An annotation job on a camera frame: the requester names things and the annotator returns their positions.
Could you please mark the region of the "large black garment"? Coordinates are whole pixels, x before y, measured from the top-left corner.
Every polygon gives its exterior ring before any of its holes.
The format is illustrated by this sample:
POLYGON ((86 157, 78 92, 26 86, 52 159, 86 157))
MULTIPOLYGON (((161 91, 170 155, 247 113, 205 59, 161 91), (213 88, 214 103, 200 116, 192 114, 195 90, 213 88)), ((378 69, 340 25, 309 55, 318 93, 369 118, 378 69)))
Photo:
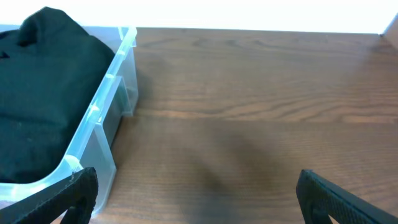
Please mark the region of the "large black garment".
POLYGON ((59 9, 1 33, 1 182, 35 182, 59 165, 113 58, 59 9))

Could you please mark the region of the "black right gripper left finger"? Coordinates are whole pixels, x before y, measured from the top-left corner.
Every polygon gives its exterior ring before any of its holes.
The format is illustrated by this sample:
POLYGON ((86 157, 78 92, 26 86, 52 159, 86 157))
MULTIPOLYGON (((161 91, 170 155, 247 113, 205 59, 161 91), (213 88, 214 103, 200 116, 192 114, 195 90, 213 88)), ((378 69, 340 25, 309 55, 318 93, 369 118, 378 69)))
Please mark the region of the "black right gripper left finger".
POLYGON ((87 167, 1 209, 1 223, 48 224, 63 215, 62 223, 88 224, 97 195, 96 171, 87 167))

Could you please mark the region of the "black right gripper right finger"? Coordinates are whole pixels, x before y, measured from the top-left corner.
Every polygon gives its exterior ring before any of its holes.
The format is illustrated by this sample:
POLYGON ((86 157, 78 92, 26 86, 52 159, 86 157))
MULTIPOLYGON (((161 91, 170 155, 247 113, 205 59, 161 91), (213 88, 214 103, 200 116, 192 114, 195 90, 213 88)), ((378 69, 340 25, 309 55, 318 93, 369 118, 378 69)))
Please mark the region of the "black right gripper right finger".
POLYGON ((302 170, 296 194, 306 224, 397 224, 397 217, 381 210, 311 170, 302 170))

